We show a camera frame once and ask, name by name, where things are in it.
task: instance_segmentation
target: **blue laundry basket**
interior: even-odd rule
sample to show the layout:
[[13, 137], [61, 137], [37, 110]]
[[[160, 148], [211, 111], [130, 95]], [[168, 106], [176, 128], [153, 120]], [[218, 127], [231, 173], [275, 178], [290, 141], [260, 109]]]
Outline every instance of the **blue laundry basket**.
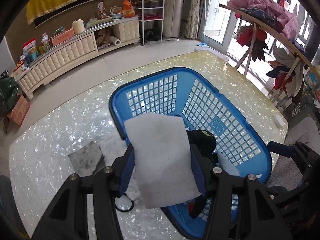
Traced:
[[[124, 84], [111, 95], [109, 109], [121, 138], [128, 144], [124, 128], [127, 119], [148, 112], [180, 116], [187, 129], [211, 132], [217, 150], [229, 158], [242, 177], [255, 174], [266, 183], [270, 176], [271, 155], [260, 136], [239, 110], [194, 70], [175, 67]], [[201, 239], [210, 204], [211, 199], [207, 199], [196, 219], [189, 217], [188, 202], [162, 209], [183, 236]], [[237, 195], [232, 196], [231, 209], [234, 220]]]

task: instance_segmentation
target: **door frame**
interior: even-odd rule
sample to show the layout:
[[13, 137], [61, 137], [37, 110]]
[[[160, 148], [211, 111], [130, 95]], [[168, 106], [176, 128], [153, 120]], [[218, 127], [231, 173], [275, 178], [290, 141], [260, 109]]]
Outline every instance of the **door frame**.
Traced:
[[[209, 3], [210, 3], [210, 0], [206, 0], [206, 15], [205, 15], [206, 19], [208, 17]], [[199, 24], [198, 39], [200, 39], [202, 41], [203, 31], [204, 31], [204, 0], [202, 0], [201, 12], [202, 13], [201, 13], [200, 24]], [[234, 15], [235, 15], [234, 12], [230, 13], [229, 20], [228, 20], [228, 26], [227, 26], [225, 35], [223, 37], [222, 43], [219, 43], [208, 36], [204, 36], [204, 42], [207, 43], [210, 47], [212, 47], [222, 53], [226, 53], [229, 48], [229, 45], [230, 45], [230, 42], [232, 39], [232, 35], [233, 35], [234, 29], [235, 29], [236, 23], [237, 23], [237, 19]]]

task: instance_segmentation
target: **dark green plastic bag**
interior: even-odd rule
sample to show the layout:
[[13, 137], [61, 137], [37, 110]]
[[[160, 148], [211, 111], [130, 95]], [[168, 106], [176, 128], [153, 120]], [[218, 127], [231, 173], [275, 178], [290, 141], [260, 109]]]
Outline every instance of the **dark green plastic bag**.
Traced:
[[8, 114], [14, 107], [19, 85], [13, 77], [0, 80], [0, 116]]

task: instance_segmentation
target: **pink blanket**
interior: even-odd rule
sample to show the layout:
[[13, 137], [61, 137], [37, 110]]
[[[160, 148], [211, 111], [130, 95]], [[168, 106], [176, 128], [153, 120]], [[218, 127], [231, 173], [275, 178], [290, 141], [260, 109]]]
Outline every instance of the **pink blanket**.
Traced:
[[297, 35], [297, 17], [273, 0], [230, 0], [228, 6], [235, 9], [253, 7], [262, 9], [281, 23], [283, 26], [282, 36], [291, 40]]

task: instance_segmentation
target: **orange bag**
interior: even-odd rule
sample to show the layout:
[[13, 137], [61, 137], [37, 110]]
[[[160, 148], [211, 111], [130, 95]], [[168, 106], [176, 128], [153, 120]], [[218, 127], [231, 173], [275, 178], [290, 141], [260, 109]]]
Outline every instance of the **orange bag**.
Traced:
[[124, 4], [124, 7], [123, 7], [122, 13], [124, 17], [127, 17], [127, 18], [134, 17], [135, 13], [134, 13], [134, 8], [132, 4], [128, 0], [124, 0], [123, 4]]

